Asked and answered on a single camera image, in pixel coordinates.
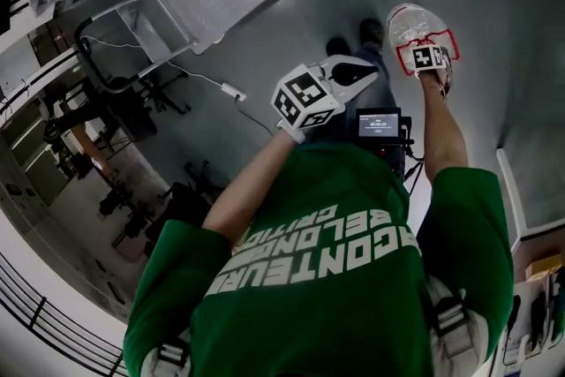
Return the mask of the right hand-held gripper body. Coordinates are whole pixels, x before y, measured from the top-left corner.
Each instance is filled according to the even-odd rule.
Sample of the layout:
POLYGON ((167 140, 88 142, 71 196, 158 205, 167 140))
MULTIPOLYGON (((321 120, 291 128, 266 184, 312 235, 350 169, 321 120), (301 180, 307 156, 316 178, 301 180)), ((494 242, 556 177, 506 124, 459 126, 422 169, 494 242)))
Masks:
POLYGON ((437 44, 424 44, 411 49, 413 75, 419 77, 422 72, 441 75, 452 70, 448 50, 437 44))

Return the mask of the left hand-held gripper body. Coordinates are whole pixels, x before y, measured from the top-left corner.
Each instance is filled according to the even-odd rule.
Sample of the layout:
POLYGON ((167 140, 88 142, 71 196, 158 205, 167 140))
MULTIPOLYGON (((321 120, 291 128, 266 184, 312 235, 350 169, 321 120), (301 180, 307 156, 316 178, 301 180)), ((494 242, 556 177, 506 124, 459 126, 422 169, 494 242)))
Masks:
POLYGON ((275 86, 271 105, 292 132, 326 124, 346 107, 332 93, 320 64, 300 64, 275 86))

